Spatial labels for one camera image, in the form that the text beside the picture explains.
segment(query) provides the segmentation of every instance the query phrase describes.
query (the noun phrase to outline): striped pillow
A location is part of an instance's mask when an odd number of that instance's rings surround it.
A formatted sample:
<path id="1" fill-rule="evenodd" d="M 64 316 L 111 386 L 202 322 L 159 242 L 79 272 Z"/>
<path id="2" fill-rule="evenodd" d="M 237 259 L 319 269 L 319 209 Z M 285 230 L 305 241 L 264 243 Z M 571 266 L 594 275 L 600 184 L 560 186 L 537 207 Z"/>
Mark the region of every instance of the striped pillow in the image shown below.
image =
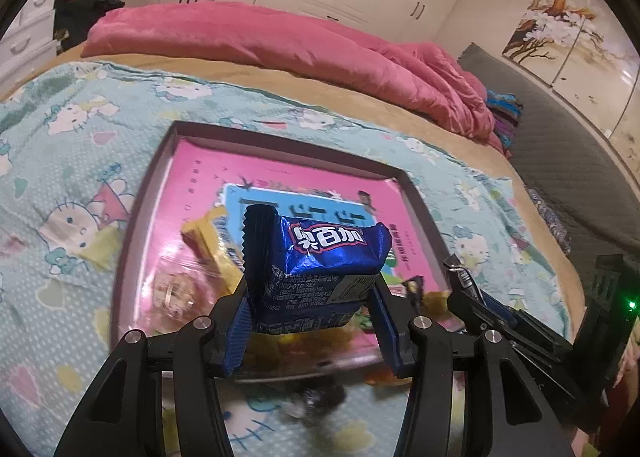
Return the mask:
<path id="1" fill-rule="evenodd" d="M 486 106 L 494 113 L 494 132 L 506 150 L 511 146 L 522 116 L 522 104 L 513 94 L 496 94 L 487 90 Z"/>

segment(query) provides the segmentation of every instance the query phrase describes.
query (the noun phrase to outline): gray headboard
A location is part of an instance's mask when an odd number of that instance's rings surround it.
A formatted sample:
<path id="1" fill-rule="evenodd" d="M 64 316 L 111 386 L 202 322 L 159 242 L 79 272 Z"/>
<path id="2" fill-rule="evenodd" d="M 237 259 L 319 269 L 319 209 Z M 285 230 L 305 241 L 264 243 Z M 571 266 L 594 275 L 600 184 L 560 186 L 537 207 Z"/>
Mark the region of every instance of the gray headboard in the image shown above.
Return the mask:
<path id="1" fill-rule="evenodd" d="M 476 44 L 467 47 L 458 61 L 488 89 L 513 93 L 523 103 L 510 161 L 569 230 L 569 259 L 582 280 L 591 280 L 597 255 L 640 255 L 640 202 L 593 134 L 516 66 Z"/>

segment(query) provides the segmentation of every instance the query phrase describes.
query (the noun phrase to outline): blue candy wrapper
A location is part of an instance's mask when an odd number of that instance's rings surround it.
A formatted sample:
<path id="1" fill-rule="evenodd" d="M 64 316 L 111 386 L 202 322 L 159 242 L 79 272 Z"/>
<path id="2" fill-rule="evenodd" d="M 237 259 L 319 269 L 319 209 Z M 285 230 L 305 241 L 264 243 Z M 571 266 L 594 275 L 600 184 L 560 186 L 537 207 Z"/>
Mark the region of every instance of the blue candy wrapper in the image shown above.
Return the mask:
<path id="1" fill-rule="evenodd" d="M 283 334 L 345 325 L 391 248 L 383 224 L 348 227 L 249 206 L 244 264 L 254 330 Z"/>

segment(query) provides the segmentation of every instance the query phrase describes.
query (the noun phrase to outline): pile of clothes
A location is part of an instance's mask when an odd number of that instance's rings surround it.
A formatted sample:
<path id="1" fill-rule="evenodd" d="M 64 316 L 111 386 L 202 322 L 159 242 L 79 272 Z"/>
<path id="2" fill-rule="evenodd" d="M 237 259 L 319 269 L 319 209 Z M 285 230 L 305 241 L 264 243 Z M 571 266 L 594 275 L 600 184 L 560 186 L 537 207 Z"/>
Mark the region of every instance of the pile of clothes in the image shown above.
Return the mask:
<path id="1" fill-rule="evenodd" d="M 122 0 L 56 0 L 54 37 L 60 41 L 58 52 L 84 42 L 99 18 L 123 6 Z"/>

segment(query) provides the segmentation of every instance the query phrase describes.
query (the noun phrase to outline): pink blanket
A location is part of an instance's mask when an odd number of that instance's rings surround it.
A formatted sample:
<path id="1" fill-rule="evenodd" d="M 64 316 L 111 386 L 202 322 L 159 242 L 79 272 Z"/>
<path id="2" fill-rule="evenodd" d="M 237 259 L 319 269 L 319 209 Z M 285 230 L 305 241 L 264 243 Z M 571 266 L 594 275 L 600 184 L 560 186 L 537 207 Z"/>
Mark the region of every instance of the pink blanket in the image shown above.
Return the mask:
<path id="1" fill-rule="evenodd" d="M 109 12 L 82 55 L 126 52 L 286 70 L 424 113 L 468 138 L 493 135 L 481 82 L 435 44 L 392 44 L 328 20 L 203 0 Z"/>

